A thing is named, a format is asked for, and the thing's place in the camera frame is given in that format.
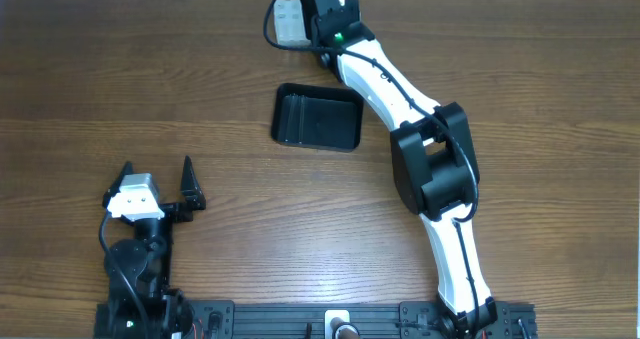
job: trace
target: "wooden table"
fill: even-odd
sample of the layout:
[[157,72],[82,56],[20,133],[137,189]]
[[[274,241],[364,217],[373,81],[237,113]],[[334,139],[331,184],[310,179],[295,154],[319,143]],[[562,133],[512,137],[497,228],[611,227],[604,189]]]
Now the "wooden table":
[[[278,85],[338,84],[264,42],[269,0],[0,2],[0,335],[90,336],[102,193],[131,160],[177,199],[185,154],[209,199],[175,228],[190,298],[435,298],[370,109],[352,153],[270,139]],[[406,76],[470,118],[494,296],[535,303],[543,337],[633,337],[640,0],[361,3]]]

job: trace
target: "wooden tabletop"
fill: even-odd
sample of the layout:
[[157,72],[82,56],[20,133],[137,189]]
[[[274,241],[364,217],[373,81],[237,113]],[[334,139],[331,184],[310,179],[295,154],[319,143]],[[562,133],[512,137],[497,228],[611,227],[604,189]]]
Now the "wooden tabletop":
[[[0,0],[0,336],[90,336],[107,298],[103,192],[131,160],[175,200],[186,154],[208,198],[175,227],[189,298],[436,297],[372,110],[352,153],[271,140],[281,83],[339,84],[264,42],[269,1]],[[361,6],[416,87],[469,116],[494,297],[534,303],[542,337],[634,337],[640,0]]]

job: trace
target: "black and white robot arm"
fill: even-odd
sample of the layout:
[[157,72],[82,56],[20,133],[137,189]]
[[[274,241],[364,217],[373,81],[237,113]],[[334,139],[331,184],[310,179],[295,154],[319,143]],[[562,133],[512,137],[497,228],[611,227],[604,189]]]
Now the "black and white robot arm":
[[[396,186],[407,207],[426,227],[438,268],[442,303],[452,317],[468,316],[468,327],[477,330],[489,324],[495,320],[495,313],[491,313],[493,299],[480,271],[472,220],[468,218],[474,200],[469,184],[474,179],[468,174],[473,170],[475,180],[479,175],[464,112],[455,103],[441,107],[395,68],[361,22],[357,0],[301,0],[301,4],[312,46],[331,48],[321,54],[324,64],[369,103],[391,132]],[[448,127],[460,144],[457,149],[464,153],[444,138],[434,117]],[[446,148],[427,155],[426,147],[434,142],[446,142]],[[461,160],[461,154],[471,161],[469,166]],[[481,318],[469,315],[476,310],[482,313]]]

